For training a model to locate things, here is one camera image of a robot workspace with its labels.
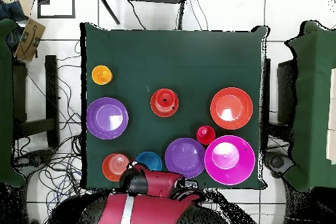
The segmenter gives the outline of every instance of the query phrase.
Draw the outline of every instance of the purple bowl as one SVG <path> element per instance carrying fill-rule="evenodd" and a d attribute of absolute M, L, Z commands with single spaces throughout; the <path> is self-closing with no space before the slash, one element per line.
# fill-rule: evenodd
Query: purple bowl
<path fill-rule="evenodd" d="M 191 138 L 179 138 L 173 141 L 165 151 L 165 165 L 171 172 L 179 173 L 191 179 L 204 170 L 203 146 Z"/>
<path fill-rule="evenodd" d="M 237 185 L 244 182 L 255 167 L 255 153 L 244 139 L 226 135 L 215 139 L 205 151 L 205 168 L 216 182 Z"/>
<path fill-rule="evenodd" d="M 124 105 L 111 97 L 96 99 L 87 109 L 87 129 L 100 139 L 114 139 L 126 129 L 129 116 Z"/>

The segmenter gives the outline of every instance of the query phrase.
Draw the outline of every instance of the chair leg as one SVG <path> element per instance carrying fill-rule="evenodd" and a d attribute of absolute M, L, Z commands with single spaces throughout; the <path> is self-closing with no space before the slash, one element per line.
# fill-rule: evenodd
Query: chair leg
<path fill-rule="evenodd" d="M 106 7 L 106 9 L 108 10 L 108 12 L 110 13 L 110 15 L 112 16 L 112 18 L 114 19 L 114 21 L 117 23 L 117 25 L 119 25 L 120 21 L 118 20 L 118 18 L 116 17 L 116 15 L 114 14 L 110 6 L 108 5 L 108 2 L 106 2 L 106 0 L 101 0 L 101 1 L 103 5 Z"/>
<path fill-rule="evenodd" d="M 177 29 L 182 29 L 182 19 L 183 19 L 183 12 L 184 12 L 184 3 L 186 0 L 182 0 L 180 4 L 180 10 L 178 11 L 178 26 Z"/>

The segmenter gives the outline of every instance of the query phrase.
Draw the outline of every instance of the plastic dish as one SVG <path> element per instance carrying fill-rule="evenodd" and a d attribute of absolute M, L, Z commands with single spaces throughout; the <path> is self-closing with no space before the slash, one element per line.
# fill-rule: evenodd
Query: plastic dish
<path fill-rule="evenodd" d="M 191 179 L 204 170 L 204 155 L 205 149 L 198 141 L 179 138 L 165 151 L 165 165 L 169 171 Z"/>
<path fill-rule="evenodd" d="M 226 135 L 214 140 L 205 151 L 205 169 L 223 185 L 244 182 L 255 167 L 255 154 L 244 139 Z"/>
<path fill-rule="evenodd" d="M 92 79 L 98 85 L 105 85 L 112 81 L 113 75 L 107 66 L 96 66 L 92 71 Z"/>
<path fill-rule="evenodd" d="M 110 181 L 119 181 L 127 169 L 129 159 L 123 154 L 111 154 L 102 163 L 102 172 Z"/>
<path fill-rule="evenodd" d="M 149 170 L 162 170 L 161 158 L 155 152 L 143 152 L 136 157 L 136 161 L 146 165 Z"/>
<path fill-rule="evenodd" d="M 100 139 L 114 139 L 126 129 L 129 121 L 124 105 L 111 97 L 102 97 L 87 109 L 87 129 Z"/>
<path fill-rule="evenodd" d="M 179 107 L 179 98 L 169 89 L 157 90 L 150 99 L 150 108 L 159 117 L 172 116 Z"/>
<path fill-rule="evenodd" d="M 215 140 L 216 133 L 210 125 L 203 125 L 197 130 L 196 137 L 201 144 L 208 145 Z"/>
<path fill-rule="evenodd" d="M 251 119 L 252 100 L 249 95 L 238 88 L 220 90 L 211 101 L 211 117 L 217 125 L 225 129 L 238 129 Z"/>

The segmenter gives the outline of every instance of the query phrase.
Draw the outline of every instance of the white stripe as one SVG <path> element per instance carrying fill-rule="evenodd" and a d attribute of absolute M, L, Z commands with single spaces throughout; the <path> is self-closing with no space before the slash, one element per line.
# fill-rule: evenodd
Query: white stripe
<path fill-rule="evenodd" d="M 120 224 L 131 224 L 134 197 L 127 195 L 125 206 L 123 207 L 123 217 Z"/>

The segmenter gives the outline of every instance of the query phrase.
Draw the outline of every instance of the dark green tablecloth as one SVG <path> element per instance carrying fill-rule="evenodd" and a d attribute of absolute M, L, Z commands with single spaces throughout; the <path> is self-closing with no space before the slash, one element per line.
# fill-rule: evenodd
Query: dark green tablecloth
<path fill-rule="evenodd" d="M 87 188 L 119 186 L 102 174 L 107 155 L 118 152 L 134 160 L 141 152 L 153 151 L 164 164 L 167 146 L 179 137 L 195 139 L 201 125 L 214 127 L 218 137 L 238 135 L 252 146 L 255 169 L 250 178 L 233 187 L 263 188 L 258 180 L 259 91 L 261 41 L 266 33 L 267 27 L 254 32 L 106 31 L 85 24 L 84 31 L 82 25 L 82 37 L 86 35 L 86 106 L 100 97 L 113 97 L 129 113 L 129 125 L 116 139 L 101 140 L 86 132 L 83 170 Z M 99 64 L 109 67 L 114 75 L 107 85 L 97 85 L 91 78 Z M 150 108 L 151 96 L 163 87 L 172 89 L 179 99 L 178 111 L 169 118 L 156 116 Z M 222 129 L 211 118 L 211 99 L 225 87 L 239 87 L 253 101 L 252 118 L 241 129 Z M 212 180 L 205 170 L 194 180 L 200 187 L 229 187 Z"/>
<path fill-rule="evenodd" d="M 296 165 L 285 178 L 299 191 L 336 187 L 336 165 L 326 158 L 331 69 L 336 68 L 336 30 L 314 21 L 304 22 L 289 41 L 299 75 L 291 156 Z"/>
<path fill-rule="evenodd" d="M 0 20 L 0 182 L 20 187 L 26 180 L 11 166 L 13 145 L 13 82 L 12 53 L 7 45 L 7 36 L 18 27 L 15 21 Z"/>

